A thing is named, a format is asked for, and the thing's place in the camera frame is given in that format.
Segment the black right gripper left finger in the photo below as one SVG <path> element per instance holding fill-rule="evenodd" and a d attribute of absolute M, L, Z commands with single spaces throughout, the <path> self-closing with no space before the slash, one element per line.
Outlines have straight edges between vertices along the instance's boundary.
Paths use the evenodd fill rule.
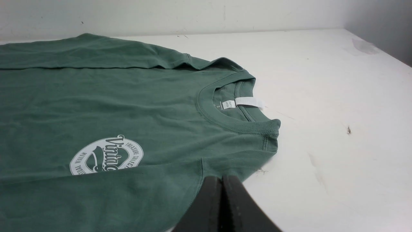
<path fill-rule="evenodd" d="M 218 232 L 221 198 L 221 179 L 205 177 L 196 198 L 172 231 Z"/>

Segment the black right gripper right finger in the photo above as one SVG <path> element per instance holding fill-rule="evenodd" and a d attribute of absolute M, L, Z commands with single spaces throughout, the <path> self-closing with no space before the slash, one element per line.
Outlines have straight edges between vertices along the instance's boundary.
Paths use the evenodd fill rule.
<path fill-rule="evenodd" d="M 256 204 L 237 176 L 222 177 L 223 232 L 281 232 Z"/>

